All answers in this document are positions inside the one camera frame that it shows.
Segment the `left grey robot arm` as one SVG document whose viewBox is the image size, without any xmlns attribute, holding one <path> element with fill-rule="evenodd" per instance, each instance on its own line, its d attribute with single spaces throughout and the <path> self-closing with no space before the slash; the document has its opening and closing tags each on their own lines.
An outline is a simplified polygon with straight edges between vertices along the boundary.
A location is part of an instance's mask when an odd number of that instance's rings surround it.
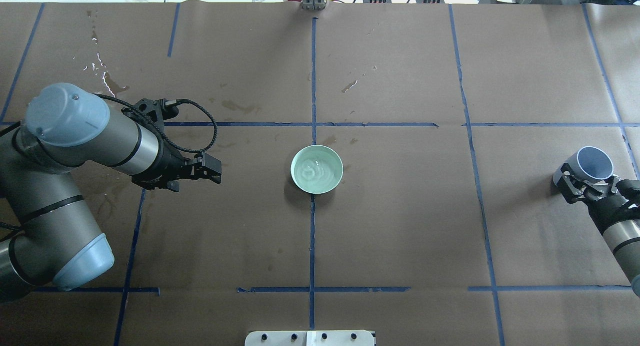
<svg viewBox="0 0 640 346">
<path fill-rule="evenodd" d="M 48 283 L 71 291 L 110 270 L 115 262 L 73 178 L 94 162 L 128 175 L 146 190 L 179 191 L 180 180 L 221 183 L 222 163 L 201 149 L 174 143 L 165 121 L 190 99 L 128 103 L 86 92 L 71 83 L 44 87 L 24 119 L 1 133 L 1 195 L 17 226 L 1 240 L 1 302 L 21 299 Z"/>
</svg>

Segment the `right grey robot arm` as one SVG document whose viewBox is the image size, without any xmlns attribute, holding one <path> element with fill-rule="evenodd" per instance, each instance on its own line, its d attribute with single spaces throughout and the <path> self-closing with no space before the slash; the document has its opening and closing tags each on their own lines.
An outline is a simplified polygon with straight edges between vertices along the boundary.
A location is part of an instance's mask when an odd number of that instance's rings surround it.
<svg viewBox="0 0 640 346">
<path fill-rule="evenodd" d="M 581 202 L 633 293 L 640 293 L 639 181 L 617 175 L 590 181 L 565 162 L 553 177 L 554 186 L 569 204 Z"/>
</svg>

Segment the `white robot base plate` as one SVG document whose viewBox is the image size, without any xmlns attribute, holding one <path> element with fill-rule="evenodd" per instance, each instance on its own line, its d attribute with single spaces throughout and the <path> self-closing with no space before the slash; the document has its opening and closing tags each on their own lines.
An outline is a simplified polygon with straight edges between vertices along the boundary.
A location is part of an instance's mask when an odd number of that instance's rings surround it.
<svg viewBox="0 0 640 346">
<path fill-rule="evenodd" d="M 247 334 L 245 346 L 376 346 L 368 330 L 256 331 Z"/>
</svg>

